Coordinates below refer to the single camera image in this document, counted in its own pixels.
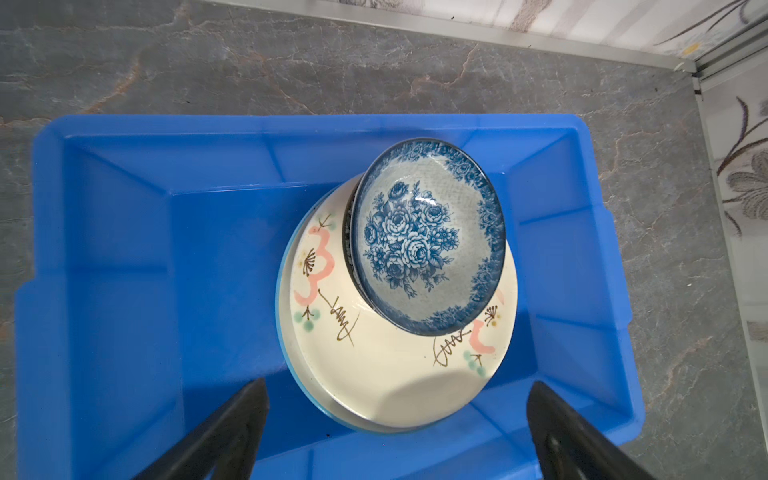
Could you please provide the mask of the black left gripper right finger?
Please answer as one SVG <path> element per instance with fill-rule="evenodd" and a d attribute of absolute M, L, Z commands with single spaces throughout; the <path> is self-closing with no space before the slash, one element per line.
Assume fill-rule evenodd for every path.
<path fill-rule="evenodd" d="M 526 415 L 545 479 L 653 479 L 542 381 L 531 388 Z"/>

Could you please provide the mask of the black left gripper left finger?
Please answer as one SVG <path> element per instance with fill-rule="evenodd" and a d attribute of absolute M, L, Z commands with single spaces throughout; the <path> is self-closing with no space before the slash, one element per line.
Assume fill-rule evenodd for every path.
<path fill-rule="evenodd" d="M 265 380 L 253 380 L 136 477 L 249 479 L 268 412 Z"/>

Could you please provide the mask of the watermelon pattern white plate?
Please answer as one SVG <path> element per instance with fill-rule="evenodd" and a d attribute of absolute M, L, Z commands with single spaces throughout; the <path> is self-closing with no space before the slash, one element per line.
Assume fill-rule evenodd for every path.
<path fill-rule="evenodd" d="M 307 226 L 319 206 L 328 196 L 332 195 L 334 191 L 335 189 L 329 190 L 305 214 L 291 235 L 283 254 L 278 270 L 275 291 L 275 318 L 280 347 L 287 368 L 298 387 L 309 401 L 326 416 L 349 429 L 360 432 L 372 432 L 376 434 L 398 433 L 397 429 L 392 430 L 389 427 L 384 427 L 383 425 L 359 417 L 336 402 L 309 374 L 309 369 L 295 345 L 295 333 L 292 327 L 293 321 L 291 320 L 289 308 L 290 265 L 297 249 L 295 246 L 295 239 Z"/>

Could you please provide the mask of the cream floral plate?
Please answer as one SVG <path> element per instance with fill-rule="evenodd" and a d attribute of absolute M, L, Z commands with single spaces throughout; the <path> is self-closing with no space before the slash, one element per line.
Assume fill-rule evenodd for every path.
<path fill-rule="evenodd" d="M 347 410 L 392 430 L 422 428 L 457 412 L 500 369 L 515 325 L 511 262 L 491 303 L 461 330 L 405 332 L 363 300 L 342 248 L 344 209 L 358 180 L 335 187 L 295 239 L 289 308 L 309 374 Z"/>

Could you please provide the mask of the blue floral bowl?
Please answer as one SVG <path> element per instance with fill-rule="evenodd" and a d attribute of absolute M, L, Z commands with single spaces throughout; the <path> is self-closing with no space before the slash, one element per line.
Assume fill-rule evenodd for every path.
<path fill-rule="evenodd" d="M 478 317 L 511 262 L 489 176 L 465 151 L 434 138 L 389 147 L 360 176 L 346 206 L 344 253 L 371 308 L 428 337 Z"/>

